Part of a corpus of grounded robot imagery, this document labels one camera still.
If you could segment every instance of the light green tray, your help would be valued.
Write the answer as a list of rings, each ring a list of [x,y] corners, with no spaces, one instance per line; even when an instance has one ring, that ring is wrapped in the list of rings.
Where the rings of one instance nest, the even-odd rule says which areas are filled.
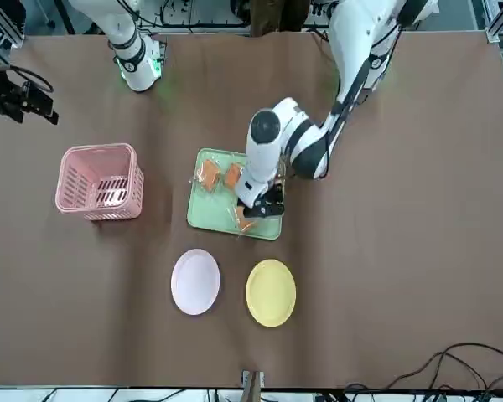
[[[208,158],[218,163],[222,174],[226,173],[232,162],[240,163],[242,166],[246,163],[246,155],[244,154],[203,148],[198,153],[194,171]],[[223,178],[220,178],[213,193],[207,193],[201,184],[194,181],[186,219],[194,228],[251,236],[264,240],[275,240],[282,233],[282,217],[259,219],[246,233],[242,233],[233,218],[235,206],[236,195],[226,188],[223,184]]]

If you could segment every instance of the food item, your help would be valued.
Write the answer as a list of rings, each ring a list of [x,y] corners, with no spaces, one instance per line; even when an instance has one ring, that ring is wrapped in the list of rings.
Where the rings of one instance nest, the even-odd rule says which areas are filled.
[[[241,177],[241,173],[242,166],[238,163],[232,163],[231,166],[229,166],[229,169],[227,169],[226,177],[224,179],[226,187],[234,190],[236,182],[238,182],[238,179]]]
[[[242,232],[246,232],[256,223],[254,220],[248,220],[244,217],[244,207],[242,206],[235,208],[235,216],[238,227],[241,228]]]
[[[195,179],[201,183],[203,188],[209,193],[215,189],[216,182],[220,175],[220,168],[210,159],[205,159],[198,170],[195,172]]]

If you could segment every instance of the pink basket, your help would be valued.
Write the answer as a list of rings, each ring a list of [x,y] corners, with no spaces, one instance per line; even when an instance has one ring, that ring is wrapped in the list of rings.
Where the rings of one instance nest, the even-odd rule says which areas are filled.
[[[142,212],[143,173],[128,144],[72,147],[61,159],[56,206],[88,220],[130,219]]]

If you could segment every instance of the yellow plate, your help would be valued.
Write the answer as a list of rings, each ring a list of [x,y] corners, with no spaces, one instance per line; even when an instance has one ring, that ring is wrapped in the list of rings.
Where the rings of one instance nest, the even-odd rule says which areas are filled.
[[[296,303],[291,271],[278,260],[264,260],[255,265],[246,284],[246,303],[261,325],[282,325],[291,317]]]

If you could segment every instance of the cable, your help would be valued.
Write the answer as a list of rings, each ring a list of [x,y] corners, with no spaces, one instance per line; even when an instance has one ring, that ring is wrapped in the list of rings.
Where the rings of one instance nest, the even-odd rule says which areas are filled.
[[[4,63],[8,67],[7,70],[14,71],[15,73],[17,73],[18,75],[20,75],[21,77],[23,77],[26,81],[34,84],[40,90],[42,90],[44,92],[49,92],[49,93],[54,92],[54,87],[45,78],[43,78],[41,75],[36,74],[33,71],[25,69],[23,67],[18,67],[16,65],[9,64],[9,62],[1,54],[0,54],[0,61],[2,61],[2,63]],[[46,86],[42,86],[42,85],[38,84],[37,82],[33,81],[32,79],[30,79],[25,74],[31,75],[35,79],[40,80]]]
[[[142,17],[142,16],[140,15],[140,13],[137,13],[136,11],[134,11],[134,10],[133,10],[133,9],[132,9],[132,8],[131,8],[128,4],[126,4],[123,0],[116,0],[116,1],[119,3],[119,5],[120,5],[121,7],[123,7],[123,8],[125,9],[125,11],[126,11],[127,13],[131,14],[131,16],[133,16],[133,17],[136,17],[136,18],[138,18],[138,19],[140,19],[140,20],[144,21],[145,23],[150,24],[152,28],[153,28],[153,27],[164,28],[164,26],[163,26],[163,25],[157,24],[157,23],[155,23],[155,22],[153,22],[153,21],[149,21],[148,19],[145,19],[144,17]]]
[[[168,400],[168,399],[171,399],[173,398],[175,395],[177,394],[181,394],[182,392],[186,391],[186,389],[180,389],[179,391],[176,391],[176,392],[173,392],[172,394],[168,395],[168,396],[165,396],[163,397],[162,399],[158,399],[158,400],[149,400],[149,399],[135,399],[135,400],[131,400],[129,402],[164,402],[165,400]]]
[[[308,32],[312,32],[314,34],[317,34],[324,42],[329,42],[328,36],[325,35],[324,33],[320,32],[315,27],[308,29]]]
[[[44,398],[41,399],[41,402],[48,402],[48,400],[50,399],[50,397],[52,395],[54,395],[56,392],[58,392],[58,389],[54,388],[52,391],[50,391],[48,394],[46,394],[46,396]]]
[[[311,35],[311,38],[313,38],[313,41],[315,42],[315,44],[317,45],[317,48],[319,48],[319,52],[331,63],[335,63],[334,60],[329,56],[329,54],[327,54],[326,52],[324,52],[324,49],[322,49],[322,42],[323,42],[323,38],[319,37],[320,41],[317,40],[317,38],[315,38],[314,35]]]
[[[389,35],[393,34],[393,32],[394,32],[394,31],[395,31],[398,27],[399,27],[399,24],[398,24],[398,23],[397,23],[397,24],[395,24],[395,26],[394,26],[392,29],[390,29],[390,31],[389,31],[388,33],[386,33],[386,34],[385,34],[385,35],[384,35],[384,36],[383,36],[383,37],[382,37],[382,38],[381,38],[378,42],[375,42],[375,43],[372,45],[371,49],[372,49],[372,48],[375,48],[376,46],[378,46],[379,44],[381,44],[382,42],[384,42],[384,41],[385,41],[385,40],[389,37]]]
[[[188,14],[188,25],[192,24],[192,9],[194,8],[194,0],[190,0],[190,12]]]
[[[356,386],[356,387],[360,387],[360,388],[362,388],[362,389],[369,389],[369,387],[367,387],[365,384],[362,384],[362,383],[350,383],[350,384],[347,384],[347,385],[346,385],[346,387],[345,387],[345,392],[346,392],[346,391],[350,392],[350,389],[351,389],[352,387],[354,387],[354,386]],[[351,401],[351,402],[355,402],[355,399],[358,397],[358,395],[359,395],[359,394],[360,394],[360,392],[359,392],[359,390],[357,389],[357,390],[355,391],[355,393],[354,393],[354,398],[352,398],[352,401]],[[370,393],[370,395],[371,395],[371,400],[372,400],[373,402],[375,402],[375,395],[374,395],[373,393]]]
[[[116,389],[113,394],[111,395],[110,399],[107,401],[107,402],[111,402],[112,399],[114,399],[114,396],[116,396],[116,394],[119,392],[119,388]]]
[[[438,389],[448,389],[449,391],[456,391],[456,389],[452,386],[450,386],[449,384],[441,384]],[[460,395],[460,397],[462,398],[462,400],[464,402],[466,402],[466,397],[463,396],[462,394]]]
[[[490,346],[490,345],[487,345],[485,343],[478,343],[478,342],[463,342],[463,343],[455,343],[453,345],[450,345],[448,347],[446,347],[443,351],[443,353],[446,353],[448,352],[449,350],[451,349],[455,349],[455,348],[462,348],[464,346],[474,346],[474,347],[477,347],[477,348],[485,348],[485,349],[489,349],[493,352],[496,352],[500,355],[503,356],[503,350],[501,349],[498,349],[498,348],[494,348],[493,346]],[[443,361],[443,355],[440,357],[439,361],[438,361],[438,364],[441,364]],[[429,388],[432,388],[435,384],[436,384],[436,380],[438,379],[438,373],[435,373],[434,374],[434,377],[433,377],[433,380],[432,382],[430,383],[430,386]]]
[[[54,87],[41,75],[34,73],[31,70],[25,69],[24,67],[19,67],[17,65],[13,65],[13,64],[11,64],[9,66],[9,69],[11,71],[14,71],[15,73],[17,73],[18,75],[20,75],[24,79],[30,81],[32,84],[37,86],[40,90],[42,90],[44,92],[49,92],[49,93],[54,92]],[[41,81],[44,85],[40,85],[39,83],[35,82],[34,80],[31,80],[30,78],[28,78],[26,75],[24,75],[22,73],[25,73],[26,75],[34,77],[36,80]]]
[[[169,0],[166,0],[164,2],[164,5],[162,6],[162,10],[160,10],[160,21],[162,21],[162,23],[164,22],[164,11],[166,10],[166,6],[168,6],[168,1]]]
[[[478,388],[483,388],[480,386],[479,379],[483,382],[484,389],[486,389],[486,387],[488,387],[488,384],[486,383],[483,376],[480,375],[477,372],[477,370],[475,370],[472,366],[467,364],[464,360],[462,360],[461,358],[457,358],[456,356],[454,356],[453,354],[451,354],[449,352],[443,352],[442,356],[447,356],[448,358],[456,360],[457,362],[459,362],[460,364],[465,366],[469,370],[469,373],[471,374],[471,376],[475,379],[475,382],[477,383]],[[436,366],[436,372],[434,373],[433,382],[428,386],[430,389],[432,389],[434,387],[434,385],[436,384],[436,379],[438,378],[438,374],[439,374],[439,370],[440,370],[442,362],[443,362],[443,360],[440,357],[440,360],[438,361],[438,365]]]
[[[437,376],[437,374],[439,373],[439,368],[441,367],[441,364],[442,364],[442,362],[443,362],[443,357],[444,357],[444,356],[448,356],[448,357],[450,357],[450,358],[452,358],[452,359],[456,360],[457,362],[461,363],[462,365],[464,365],[464,366],[465,366],[465,367],[467,367],[468,369],[473,370],[473,372],[474,372],[474,373],[477,373],[477,372],[474,370],[474,368],[472,368],[471,366],[469,366],[469,365],[468,365],[465,361],[463,361],[463,360],[461,360],[461,359],[457,358],[456,356],[452,355],[451,353],[448,353],[448,352],[447,352],[448,350],[449,350],[449,348],[445,349],[445,351],[443,351],[443,352],[437,352],[437,353],[435,353],[435,354],[434,354],[434,355],[433,355],[433,356],[432,356],[429,360],[427,360],[427,361],[425,362],[425,364],[424,364],[421,368],[419,368],[419,369],[417,369],[417,370],[415,370],[415,371],[412,371],[411,373],[408,373],[408,374],[403,374],[403,375],[400,375],[400,376],[396,377],[395,379],[393,379],[393,381],[391,381],[391,382],[390,382],[390,383],[389,383],[386,387],[382,388],[381,390],[387,390],[387,389],[390,389],[390,388],[392,388],[392,387],[393,387],[393,385],[395,385],[395,384],[396,384],[396,383],[398,383],[399,381],[401,381],[401,380],[403,380],[403,379],[407,379],[407,378],[413,377],[414,375],[418,375],[418,374],[420,374],[420,373],[421,373],[422,371],[424,371],[424,370],[425,370],[425,369],[426,369],[426,368],[430,365],[430,363],[431,363],[431,362],[432,362],[435,358],[437,358],[438,356],[440,356],[440,360],[438,361],[438,367],[437,367],[436,373],[434,373],[434,378],[437,378],[437,377],[438,377],[438,376]],[[483,379],[483,378],[482,378],[482,376],[481,376],[479,373],[477,373],[477,376],[478,376],[480,379]]]
[[[490,395],[490,392],[495,390],[495,386],[501,381],[503,381],[503,375],[492,381],[486,388],[485,392],[480,397],[474,399],[474,402],[487,402],[489,400],[488,396]]]

